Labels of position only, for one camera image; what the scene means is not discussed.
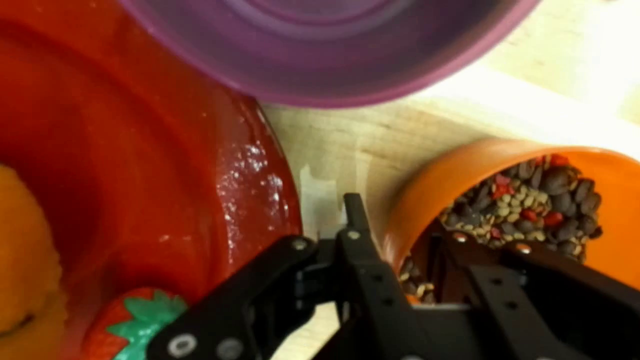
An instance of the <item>wooden table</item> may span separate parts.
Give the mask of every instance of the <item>wooden table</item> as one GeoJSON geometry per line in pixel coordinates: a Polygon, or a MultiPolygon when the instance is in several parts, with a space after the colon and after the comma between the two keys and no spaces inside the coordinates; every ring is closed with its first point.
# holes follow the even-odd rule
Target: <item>wooden table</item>
{"type": "MultiPolygon", "coordinates": [[[[597,145],[640,159],[640,2],[543,0],[495,51],[414,97],[356,111],[265,113],[298,184],[308,234],[342,225],[342,192],[361,192],[376,236],[416,171],[484,137],[597,145]]],[[[308,358],[331,311],[275,358],[308,358]]]]}

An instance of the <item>bowl rim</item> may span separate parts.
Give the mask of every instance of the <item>bowl rim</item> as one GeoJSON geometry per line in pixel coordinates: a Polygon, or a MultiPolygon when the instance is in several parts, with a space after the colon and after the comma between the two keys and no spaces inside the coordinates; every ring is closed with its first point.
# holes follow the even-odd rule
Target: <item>bowl rim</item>
{"type": "Polygon", "coordinates": [[[270,87],[261,82],[245,85],[238,81],[232,72],[223,72],[223,62],[210,62],[198,56],[199,53],[194,51],[195,47],[180,42],[180,30],[167,30],[161,20],[152,14],[146,0],[119,0],[127,14],[160,45],[163,45],[170,53],[178,59],[187,62],[190,66],[198,69],[199,72],[208,75],[223,82],[230,88],[239,93],[252,95],[259,100],[286,104],[286,107],[304,107],[304,109],[358,109],[380,104],[385,100],[407,97],[416,91],[421,91],[434,82],[443,81],[445,76],[466,69],[485,53],[490,53],[495,45],[499,45],[538,5],[539,0],[516,0],[516,2],[499,2],[491,17],[485,17],[479,22],[474,22],[466,33],[458,34],[452,45],[437,51],[434,56],[425,59],[421,65],[434,65],[432,71],[424,72],[417,78],[402,81],[394,87],[384,91],[374,91],[369,95],[349,95],[349,97],[299,97],[304,88],[292,88],[286,95],[273,95],[270,87]]]}

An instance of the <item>green leaf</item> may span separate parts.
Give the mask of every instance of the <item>green leaf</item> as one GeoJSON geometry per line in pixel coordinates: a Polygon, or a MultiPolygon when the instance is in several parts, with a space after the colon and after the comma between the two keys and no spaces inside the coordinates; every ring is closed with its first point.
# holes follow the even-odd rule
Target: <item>green leaf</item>
{"type": "Polygon", "coordinates": [[[107,329],[109,335],[127,343],[116,360],[146,360],[146,347],[185,311],[185,302],[153,290],[152,298],[123,298],[123,309],[129,321],[107,329]]]}

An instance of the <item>red plate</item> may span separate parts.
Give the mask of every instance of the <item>red plate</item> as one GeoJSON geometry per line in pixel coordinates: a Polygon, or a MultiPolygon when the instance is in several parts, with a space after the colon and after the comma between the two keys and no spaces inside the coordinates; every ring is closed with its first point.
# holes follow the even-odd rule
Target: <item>red plate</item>
{"type": "Polygon", "coordinates": [[[116,292],[195,301],[299,234],[293,184],[256,102],[190,71],[113,2],[0,2],[0,163],[53,228],[67,356],[116,292]]]}

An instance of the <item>mixed beans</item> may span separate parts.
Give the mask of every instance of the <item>mixed beans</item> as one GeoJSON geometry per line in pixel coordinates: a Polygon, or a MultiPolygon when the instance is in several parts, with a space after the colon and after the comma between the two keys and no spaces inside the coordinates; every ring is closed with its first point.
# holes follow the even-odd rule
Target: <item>mixed beans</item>
{"type": "MultiPolygon", "coordinates": [[[[600,203],[594,181],[581,176],[567,159],[552,155],[485,178],[443,209],[437,223],[490,249],[511,241],[543,243],[581,263],[585,244],[601,236],[600,203]]],[[[417,301],[425,301],[434,288],[412,256],[402,266],[400,283],[417,301]]]]}

